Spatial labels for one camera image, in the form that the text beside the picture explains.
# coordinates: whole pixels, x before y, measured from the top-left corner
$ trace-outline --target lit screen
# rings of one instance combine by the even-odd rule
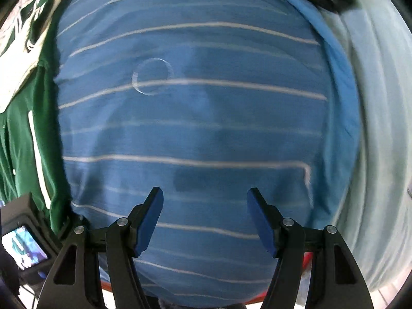
[[[4,235],[1,241],[20,269],[30,268],[47,259],[46,253],[25,226]]]

